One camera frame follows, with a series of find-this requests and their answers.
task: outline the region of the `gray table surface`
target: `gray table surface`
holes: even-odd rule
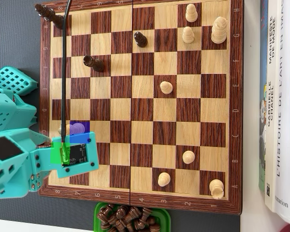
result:
[[[40,18],[34,11],[38,0],[0,0],[0,68],[14,66],[40,79]],[[22,99],[39,109],[39,90]],[[31,127],[38,131],[38,124]],[[42,197],[0,200],[0,219],[92,230],[97,202]],[[168,210],[172,231],[238,232],[240,216]]]

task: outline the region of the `light square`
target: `light square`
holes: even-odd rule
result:
[[[62,37],[51,38],[51,58],[62,57]],[[72,55],[72,36],[67,36],[67,57]]]
[[[62,99],[62,79],[56,78],[50,81],[50,99]],[[66,99],[71,99],[71,79],[66,79]]]
[[[139,47],[134,39],[134,34],[139,31],[147,38],[147,45],[145,47]],[[154,52],[155,51],[155,30],[134,30],[132,33],[132,52]]]
[[[200,123],[177,122],[176,145],[200,146]]]
[[[175,192],[191,195],[200,194],[200,171],[175,170]]]
[[[131,75],[131,53],[111,55],[111,76]]]
[[[72,15],[72,35],[90,35],[91,34],[91,13],[82,12]]]
[[[99,169],[89,173],[89,186],[110,187],[110,166],[99,164]]]
[[[228,1],[208,1],[202,3],[202,26],[212,26],[219,16],[228,19]]]
[[[90,77],[90,67],[84,64],[84,57],[71,57],[71,77]]]
[[[90,131],[96,134],[97,143],[109,143],[111,141],[110,130],[110,121],[90,121]]]
[[[177,98],[200,98],[201,75],[177,75],[176,91]]]
[[[111,98],[111,77],[90,78],[90,98],[91,99]]]
[[[132,98],[153,98],[154,76],[132,76]]]
[[[71,120],[90,120],[90,99],[71,99]]]
[[[132,144],[153,144],[153,122],[132,121],[131,122]]]
[[[112,10],[111,14],[112,32],[132,30],[132,8]]]
[[[111,99],[111,120],[130,121],[131,98]]]
[[[202,41],[202,27],[192,27],[194,33],[194,41],[192,43],[185,43],[183,41],[184,28],[177,29],[177,50],[178,51],[195,51],[201,50]]]
[[[229,57],[227,50],[202,50],[201,51],[201,73],[229,72]]]
[[[177,28],[177,5],[155,7],[155,29]]]
[[[152,190],[152,168],[131,167],[131,189],[139,191]]]
[[[176,99],[154,98],[154,121],[176,121]]]
[[[90,43],[90,55],[98,56],[111,54],[111,33],[92,34]]]
[[[110,165],[130,166],[130,144],[110,144]]]
[[[177,52],[155,52],[154,60],[155,75],[177,74]]]
[[[201,98],[201,122],[228,122],[229,100]]]
[[[153,145],[153,168],[175,169],[176,146]]]
[[[229,153],[226,147],[200,147],[200,170],[228,171]]]

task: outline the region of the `white surface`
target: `white surface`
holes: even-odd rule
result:
[[[244,167],[241,232],[279,232],[286,224],[264,204],[259,182],[260,0],[245,2]],[[0,232],[85,232],[0,220]]]

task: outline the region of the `teal robotic arm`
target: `teal robotic arm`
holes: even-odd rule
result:
[[[38,191],[51,170],[58,178],[90,172],[99,168],[95,133],[53,138],[28,128],[0,132],[0,199],[19,198]]]

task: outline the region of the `dark square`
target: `dark square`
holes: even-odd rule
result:
[[[71,36],[71,25],[72,25],[72,15],[69,15],[68,20],[67,20],[67,25],[66,25],[67,36]],[[62,29],[59,29],[55,27],[54,25],[54,37],[62,36],[62,32],[63,32]]]
[[[200,170],[200,195],[211,196],[211,191],[209,190],[209,184],[212,180],[221,180],[223,186],[226,187],[225,173],[224,172],[212,172]]]
[[[110,165],[110,187],[130,188],[130,166]]]
[[[169,94],[161,91],[161,82],[166,81],[172,84],[173,90]],[[154,76],[154,98],[176,98],[176,75],[155,75]]]
[[[175,145],[176,122],[154,122],[153,144]]]
[[[131,121],[111,121],[111,143],[131,143]]]
[[[131,99],[131,120],[152,121],[154,112],[153,98],[132,98]]]
[[[131,166],[147,168],[153,166],[152,144],[131,144]]]
[[[164,187],[158,185],[159,175],[161,173],[168,173],[171,177],[171,181]],[[167,168],[152,168],[152,190],[153,191],[162,191],[162,192],[175,192],[175,169]]]
[[[132,52],[132,31],[112,32],[112,54]]]
[[[72,56],[90,55],[90,35],[73,35],[72,36]]]
[[[90,120],[109,121],[111,118],[110,99],[90,99]]]
[[[61,120],[61,99],[53,99],[52,119]],[[70,120],[70,99],[66,99],[66,120]]]
[[[201,74],[201,51],[178,51],[177,74]]]
[[[90,77],[71,78],[71,99],[90,98]]]
[[[226,124],[202,122],[201,146],[226,147]]]
[[[155,30],[155,52],[177,51],[177,28]]]
[[[91,34],[111,32],[111,11],[91,13]]]
[[[179,28],[184,28],[184,27],[200,27],[202,24],[202,3],[194,3],[195,8],[198,13],[198,18],[196,21],[193,23],[190,23],[186,20],[186,8],[188,4],[180,4],[178,5],[177,8],[177,26]]]
[[[111,98],[131,98],[131,76],[111,77]]]
[[[183,162],[183,154],[185,151],[192,151],[195,155],[195,160],[186,164]],[[187,170],[199,170],[200,169],[200,147],[199,146],[181,146],[176,145],[176,168]]]
[[[110,144],[109,143],[97,143],[97,152],[99,164],[110,164]]]
[[[53,59],[53,78],[62,78],[62,58]],[[71,78],[71,57],[67,57],[66,78]]]
[[[178,122],[200,122],[201,99],[200,98],[177,98],[176,120]]]
[[[155,29],[155,7],[133,9],[132,30]]]
[[[202,74],[201,98],[226,98],[226,74]]]
[[[212,27],[202,27],[202,50],[225,50],[227,49],[227,40],[222,43],[212,41]]]
[[[132,75],[153,75],[154,53],[132,53]]]
[[[93,69],[90,69],[90,76],[91,77],[111,76],[111,55],[100,55],[92,57],[95,59],[100,59],[104,62],[104,70],[102,72],[96,72]]]

